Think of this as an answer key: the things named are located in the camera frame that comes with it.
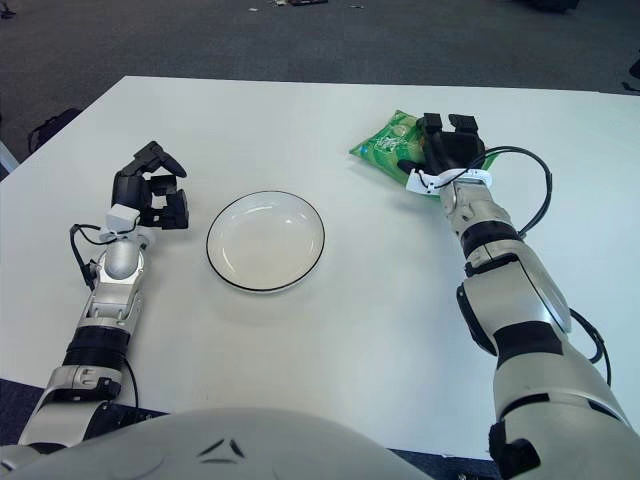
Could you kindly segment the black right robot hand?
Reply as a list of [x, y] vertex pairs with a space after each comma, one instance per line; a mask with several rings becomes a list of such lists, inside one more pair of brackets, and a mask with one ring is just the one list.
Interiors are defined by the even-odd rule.
[[411, 169], [416, 169], [429, 175], [440, 175], [451, 169], [471, 168], [474, 160], [485, 153], [474, 116], [449, 114], [448, 119], [453, 131], [443, 129], [441, 116], [437, 113], [425, 113], [416, 121], [423, 159], [399, 160], [397, 166], [401, 171], [409, 174]]

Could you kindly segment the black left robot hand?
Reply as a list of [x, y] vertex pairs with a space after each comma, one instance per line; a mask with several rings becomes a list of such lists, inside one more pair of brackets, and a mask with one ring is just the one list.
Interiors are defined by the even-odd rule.
[[156, 141], [150, 141], [115, 174], [111, 205], [137, 210], [140, 226], [187, 229], [187, 198], [185, 191], [177, 186], [177, 180], [186, 176], [185, 169], [172, 155]]

